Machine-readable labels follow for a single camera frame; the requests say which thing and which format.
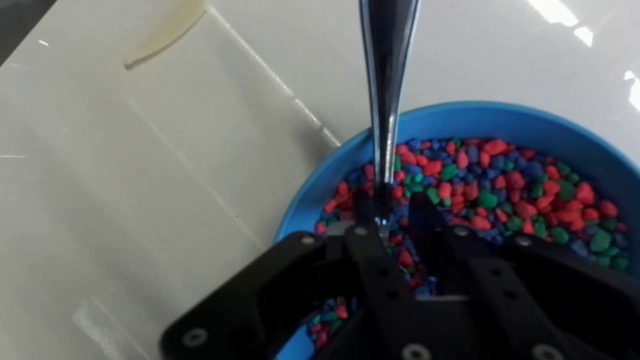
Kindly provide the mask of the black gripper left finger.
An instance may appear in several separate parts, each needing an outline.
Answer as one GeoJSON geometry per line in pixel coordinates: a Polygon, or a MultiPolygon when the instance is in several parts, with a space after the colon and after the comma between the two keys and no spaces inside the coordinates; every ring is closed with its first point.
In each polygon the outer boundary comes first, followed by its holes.
{"type": "Polygon", "coordinates": [[[333,235],[289,232],[196,301],[160,336],[162,360],[275,360],[327,298],[355,312],[314,360],[401,360],[398,324],[414,296],[377,235],[375,202],[353,195],[353,223],[333,235]]]}

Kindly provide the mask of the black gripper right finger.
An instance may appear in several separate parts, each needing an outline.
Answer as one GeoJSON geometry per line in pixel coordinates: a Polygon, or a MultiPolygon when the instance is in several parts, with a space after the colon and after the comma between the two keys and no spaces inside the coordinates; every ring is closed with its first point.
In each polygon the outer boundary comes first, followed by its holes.
{"type": "Polygon", "coordinates": [[[408,232],[434,296],[468,308],[494,360],[640,360],[640,281],[515,232],[487,244],[414,195],[408,232]]]}

